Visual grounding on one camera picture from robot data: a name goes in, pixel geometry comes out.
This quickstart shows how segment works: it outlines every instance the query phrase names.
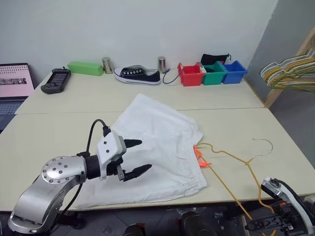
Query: orange clip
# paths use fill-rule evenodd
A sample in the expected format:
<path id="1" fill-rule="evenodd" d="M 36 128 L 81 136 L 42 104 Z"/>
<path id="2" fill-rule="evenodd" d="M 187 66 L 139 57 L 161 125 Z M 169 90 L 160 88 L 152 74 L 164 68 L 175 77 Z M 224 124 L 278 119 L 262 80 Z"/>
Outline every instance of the orange clip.
<path id="1" fill-rule="evenodd" d="M 197 160 L 199 160 L 202 157 L 202 152 L 199 151 L 195 145 L 193 146 L 193 151 L 196 155 Z M 198 164 L 200 167 L 207 167 L 210 163 L 198 161 Z"/>

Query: laptop screen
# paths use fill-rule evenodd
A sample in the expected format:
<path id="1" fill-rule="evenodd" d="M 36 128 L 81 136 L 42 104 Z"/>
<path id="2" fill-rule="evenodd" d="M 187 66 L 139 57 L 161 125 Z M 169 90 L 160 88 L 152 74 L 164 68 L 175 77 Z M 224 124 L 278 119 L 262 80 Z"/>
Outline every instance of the laptop screen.
<path id="1" fill-rule="evenodd" d="M 0 64 L 0 98 L 27 97 L 33 91 L 27 63 Z"/>

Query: robotic arm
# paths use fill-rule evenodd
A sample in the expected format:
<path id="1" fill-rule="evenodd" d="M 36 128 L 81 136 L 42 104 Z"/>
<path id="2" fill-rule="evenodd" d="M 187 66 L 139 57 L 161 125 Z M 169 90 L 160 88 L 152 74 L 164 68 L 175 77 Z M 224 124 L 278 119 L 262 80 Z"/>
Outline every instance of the robotic arm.
<path id="1" fill-rule="evenodd" d="M 88 148 L 91 141 L 93 123 Z M 22 234 L 39 234 L 49 231 L 63 200 L 70 189 L 86 179 L 118 175 L 127 181 L 139 177 L 152 165 L 147 164 L 126 173 L 122 170 L 122 155 L 126 149 L 139 145 L 141 140 L 124 140 L 102 122 L 104 137 L 97 144 L 96 155 L 82 152 L 76 156 L 59 156 L 48 161 L 33 184 L 18 200 L 8 222 L 12 231 Z"/>

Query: shoe sole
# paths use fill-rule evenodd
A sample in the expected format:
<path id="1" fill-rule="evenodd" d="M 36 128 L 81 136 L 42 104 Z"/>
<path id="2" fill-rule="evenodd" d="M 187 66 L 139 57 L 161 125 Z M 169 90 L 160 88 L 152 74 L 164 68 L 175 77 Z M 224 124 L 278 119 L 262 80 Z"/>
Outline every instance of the shoe sole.
<path id="1" fill-rule="evenodd" d="M 116 78 L 116 80 L 123 82 L 125 84 L 137 84 L 137 85 L 159 85 L 161 83 L 161 81 L 158 82 L 147 82 L 147 81 L 139 81 L 139 80 L 130 80 L 130 79 L 125 79 L 120 77 L 119 75 L 117 75 L 114 72 L 114 76 Z"/>

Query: black pouch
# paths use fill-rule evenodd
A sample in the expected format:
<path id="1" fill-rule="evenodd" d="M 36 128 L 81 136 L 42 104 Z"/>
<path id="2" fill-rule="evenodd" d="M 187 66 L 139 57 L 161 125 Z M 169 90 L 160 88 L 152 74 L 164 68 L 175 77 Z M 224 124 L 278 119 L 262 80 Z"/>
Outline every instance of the black pouch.
<path id="1" fill-rule="evenodd" d="M 213 56 L 213 55 L 204 54 L 204 55 L 202 55 L 202 58 L 201 58 L 201 64 L 213 65 L 214 63 L 216 63 L 216 61 L 221 61 L 222 64 L 224 64 L 228 57 L 230 57 L 230 59 L 231 59 L 230 54 L 220 55 L 220 56 Z"/>

